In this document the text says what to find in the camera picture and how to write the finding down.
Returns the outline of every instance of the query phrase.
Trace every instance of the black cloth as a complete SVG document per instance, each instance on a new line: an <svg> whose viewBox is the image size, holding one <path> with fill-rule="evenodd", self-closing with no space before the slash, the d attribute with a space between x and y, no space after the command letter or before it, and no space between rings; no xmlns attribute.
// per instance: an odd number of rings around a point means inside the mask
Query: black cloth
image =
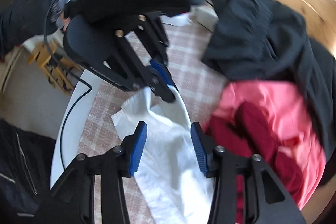
<svg viewBox="0 0 336 224"><path fill-rule="evenodd" d="M2 223L22 224L20 217L14 212L2 191L0 191L0 214Z"/></svg>
<svg viewBox="0 0 336 224"><path fill-rule="evenodd" d="M233 81L297 83L329 161L336 146L334 57L308 37L300 14L275 0L213 4L219 21L202 61Z"/></svg>
<svg viewBox="0 0 336 224"><path fill-rule="evenodd" d="M44 33L44 23L51 0L14 0L0 13L0 60L27 39ZM57 26L47 21L47 34Z"/></svg>
<svg viewBox="0 0 336 224"><path fill-rule="evenodd" d="M15 213L33 215L49 193L55 143L0 119L0 191Z"/></svg>
<svg viewBox="0 0 336 224"><path fill-rule="evenodd" d="M325 166L325 169L323 171L323 175L319 182L318 187L326 185L335 175L335 170L336 170L336 152L333 153L331 159L328 161L327 165Z"/></svg>

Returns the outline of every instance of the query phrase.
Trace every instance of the white table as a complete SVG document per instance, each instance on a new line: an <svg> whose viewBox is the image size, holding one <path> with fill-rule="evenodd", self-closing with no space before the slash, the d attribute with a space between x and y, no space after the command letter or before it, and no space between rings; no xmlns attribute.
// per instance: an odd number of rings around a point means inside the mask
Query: white table
<svg viewBox="0 0 336 224"><path fill-rule="evenodd" d="M102 82L102 79L96 76L95 74L85 70L81 76L81 79L86 81L92 86L92 91L85 95L74 107L71 111L70 116L65 124L63 131L63 140L62 140L62 152L63 152L63 160L65 166L68 166L73 158L77 155L79 142L82 137L82 133L84 130L86 119L90 113L93 101L97 95L98 89ZM54 150L54 156L52 159L51 166L51 177L50 177L50 188L55 184L58 178L63 173L63 166L60 157L60 132L63 126L63 122L65 116L67 115L69 109L73 105L73 103L84 93L87 91L87 86L78 82L73 94L71 95L71 99L69 101L67 110L64 113L63 121L61 127L58 132L58 137L56 140L56 146Z"/></svg>

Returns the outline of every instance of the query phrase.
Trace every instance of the wooden chair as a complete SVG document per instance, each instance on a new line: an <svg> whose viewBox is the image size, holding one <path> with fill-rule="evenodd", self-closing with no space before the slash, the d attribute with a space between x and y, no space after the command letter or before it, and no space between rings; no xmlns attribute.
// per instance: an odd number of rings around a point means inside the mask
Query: wooden chair
<svg viewBox="0 0 336 224"><path fill-rule="evenodd" d="M59 48L58 43L54 41L51 41L49 46L53 54L55 54ZM52 87L58 87L66 94L70 94L70 91L75 89L62 68L51 60L50 52L47 47L45 47L44 42L37 44L31 55L28 57L28 64L31 64L34 61L36 61L37 66L42 70ZM66 57L61 56L59 62L68 69L75 68L79 71L83 71L76 63Z"/></svg>

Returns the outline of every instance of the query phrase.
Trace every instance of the black bag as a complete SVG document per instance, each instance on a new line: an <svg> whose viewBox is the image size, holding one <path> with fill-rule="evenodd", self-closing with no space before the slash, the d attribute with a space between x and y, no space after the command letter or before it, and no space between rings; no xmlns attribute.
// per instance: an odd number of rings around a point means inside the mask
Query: black bag
<svg viewBox="0 0 336 224"><path fill-rule="evenodd" d="M0 190L19 215L34 215L49 192L56 141L0 119Z"/></svg>

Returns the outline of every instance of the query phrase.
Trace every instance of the red cloth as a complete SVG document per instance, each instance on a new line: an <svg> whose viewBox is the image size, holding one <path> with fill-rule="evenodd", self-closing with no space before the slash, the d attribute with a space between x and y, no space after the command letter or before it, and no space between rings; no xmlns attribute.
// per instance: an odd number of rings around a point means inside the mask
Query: red cloth
<svg viewBox="0 0 336 224"><path fill-rule="evenodd" d="M278 150L281 144L271 136L271 129L262 111L254 104L244 102L236 111L234 123L212 116L206 134L212 136L217 145L224 146L235 155L251 157L255 153L260 154L298 203L303 184L302 171L292 158ZM243 181L238 177L237 223L242 223L243 210Z"/></svg>

